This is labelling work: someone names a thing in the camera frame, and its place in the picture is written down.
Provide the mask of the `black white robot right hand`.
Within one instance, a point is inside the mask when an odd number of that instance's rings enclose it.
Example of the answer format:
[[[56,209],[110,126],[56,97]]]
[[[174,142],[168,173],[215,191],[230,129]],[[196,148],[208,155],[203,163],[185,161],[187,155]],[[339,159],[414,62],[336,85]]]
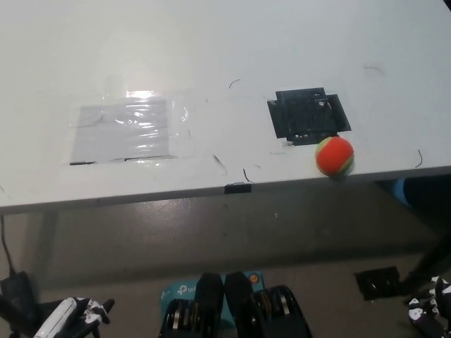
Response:
[[[409,321],[422,337],[450,337],[450,283],[440,276],[431,282],[407,303]]]

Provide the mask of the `black white robot left hand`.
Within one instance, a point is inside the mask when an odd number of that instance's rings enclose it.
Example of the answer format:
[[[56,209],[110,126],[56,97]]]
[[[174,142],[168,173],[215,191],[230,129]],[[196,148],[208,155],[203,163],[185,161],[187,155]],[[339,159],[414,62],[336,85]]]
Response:
[[[114,299],[99,303],[91,298],[68,297],[62,300],[35,332],[34,337],[100,337],[99,326],[109,324]]]

